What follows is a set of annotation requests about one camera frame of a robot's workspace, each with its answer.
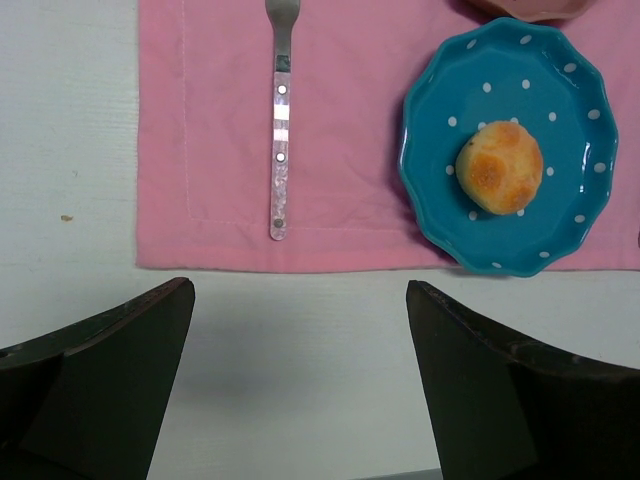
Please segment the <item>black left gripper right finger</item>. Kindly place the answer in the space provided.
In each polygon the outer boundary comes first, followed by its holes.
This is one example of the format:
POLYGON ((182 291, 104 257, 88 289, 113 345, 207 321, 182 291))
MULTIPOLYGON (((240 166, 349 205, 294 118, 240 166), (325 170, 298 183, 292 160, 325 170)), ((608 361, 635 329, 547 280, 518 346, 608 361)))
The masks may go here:
POLYGON ((536 340, 432 285, 406 292, 447 479, 635 479, 639 373, 536 340))

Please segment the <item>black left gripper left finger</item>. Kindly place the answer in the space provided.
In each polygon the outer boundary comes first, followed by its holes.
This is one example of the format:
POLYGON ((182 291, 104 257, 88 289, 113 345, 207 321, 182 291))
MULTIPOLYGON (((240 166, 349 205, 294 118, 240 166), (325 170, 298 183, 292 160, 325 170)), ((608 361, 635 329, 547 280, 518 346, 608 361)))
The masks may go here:
POLYGON ((2 349, 2 478, 146 478, 194 304, 178 277, 2 349))

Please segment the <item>bread roll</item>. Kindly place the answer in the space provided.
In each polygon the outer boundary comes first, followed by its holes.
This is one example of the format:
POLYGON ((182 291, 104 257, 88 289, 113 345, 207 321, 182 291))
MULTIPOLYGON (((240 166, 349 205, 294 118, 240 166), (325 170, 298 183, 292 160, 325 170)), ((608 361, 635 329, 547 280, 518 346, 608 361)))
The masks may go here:
POLYGON ((495 121, 464 144, 454 169, 462 190, 479 207, 494 215, 511 215, 535 198, 544 158, 537 140, 522 125, 495 121))

